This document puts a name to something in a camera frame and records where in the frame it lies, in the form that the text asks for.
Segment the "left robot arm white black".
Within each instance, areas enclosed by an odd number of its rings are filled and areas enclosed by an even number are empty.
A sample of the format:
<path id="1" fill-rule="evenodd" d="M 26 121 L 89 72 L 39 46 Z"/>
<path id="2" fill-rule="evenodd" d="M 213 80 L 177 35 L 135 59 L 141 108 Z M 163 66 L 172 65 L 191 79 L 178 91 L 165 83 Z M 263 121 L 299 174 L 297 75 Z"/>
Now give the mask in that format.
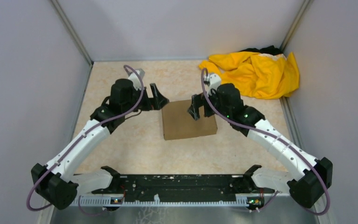
<path id="1" fill-rule="evenodd" d="M 161 110 L 169 103 L 156 85 L 150 85 L 152 97 L 146 88 L 135 85 L 129 79 L 119 79 L 111 87 L 111 92 L 101 106 L 95 109 L 83 130 L 53 159 L 45 165 L 35 164 L 31 169 L 33 187 L 36 192 L 59 210 L 69 207 L 85 193 L 106 189 L 110 193 L 120 190 L 120 174 L 105 166 L 88 174 L 75 174 L 77 168 L 89 154 L 119 125 L 131 112 Z"/>

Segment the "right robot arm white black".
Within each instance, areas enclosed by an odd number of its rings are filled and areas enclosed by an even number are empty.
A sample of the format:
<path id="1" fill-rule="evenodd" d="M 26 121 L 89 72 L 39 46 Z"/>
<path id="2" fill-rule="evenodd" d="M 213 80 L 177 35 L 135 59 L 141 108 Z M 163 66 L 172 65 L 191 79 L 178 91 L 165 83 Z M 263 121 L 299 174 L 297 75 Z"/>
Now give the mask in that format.
<path id="1" fill-rule="evenodd" d="M 329 199 L 333 164 L 326 157 L 318 159 L 299 148 L 279 133 L 256 108 L 245 105 L 233 84 L 212 88 L 209 94 L 192 95 L 188 113 L 199 120 L 200 107 L 204 116 L 217 115 L 230 126 L 252 139 L 273 155 L 286 171 L 252 166 L 246 173 L 244 187 L 249 192 L 269 188 L 288 193 L 302 207 L 310 209 L 321 196 Z"/>

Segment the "brown cardboard box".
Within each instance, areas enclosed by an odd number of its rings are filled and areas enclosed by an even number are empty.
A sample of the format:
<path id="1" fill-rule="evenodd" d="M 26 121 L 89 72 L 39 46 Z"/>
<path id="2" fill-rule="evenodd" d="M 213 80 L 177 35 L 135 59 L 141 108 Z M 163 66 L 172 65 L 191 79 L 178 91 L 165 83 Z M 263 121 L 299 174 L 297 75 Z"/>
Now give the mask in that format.
<path id="1" fill-rule="evenodd" d="M 191 100 L 168 103 L 162 108 L 163 137 L 165 140 L 180 140 L 215 135 L 218 130 L 214 116 L 194 120 L 187 112 Z"/>

